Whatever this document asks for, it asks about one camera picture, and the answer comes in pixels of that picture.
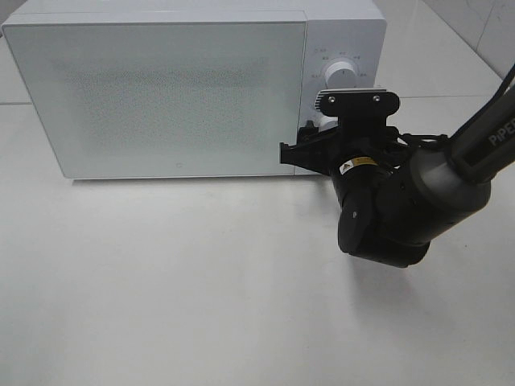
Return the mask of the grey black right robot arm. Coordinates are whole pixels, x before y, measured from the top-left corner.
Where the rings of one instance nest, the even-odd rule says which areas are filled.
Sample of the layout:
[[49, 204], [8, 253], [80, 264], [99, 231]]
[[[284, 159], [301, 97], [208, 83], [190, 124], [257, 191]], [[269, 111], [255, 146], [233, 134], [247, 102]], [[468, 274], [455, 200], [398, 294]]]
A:
[[405, 268], [488, 203], [492, 179], [514, 160], [514, 92], [501, 87], [451, 136], [400, 133], [387, 123], [399, 106], [384, 89], [323, 90], [315, 108], [336, 126], [308, 121], [279, 159], [332, 180], [342, 252]]

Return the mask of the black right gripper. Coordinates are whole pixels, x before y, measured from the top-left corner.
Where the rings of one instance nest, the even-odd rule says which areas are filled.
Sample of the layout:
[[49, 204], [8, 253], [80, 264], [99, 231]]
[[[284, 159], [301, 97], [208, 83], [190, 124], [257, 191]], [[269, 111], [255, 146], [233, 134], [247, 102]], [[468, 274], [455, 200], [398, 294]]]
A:
[[279, 162], [329, 175], [340, 206], [351, 191], [375, 188], [414, 152], [413, 139], [385, 120], [347, 120], [324, 131], [308, 120], [297, 140], [279, 143]]

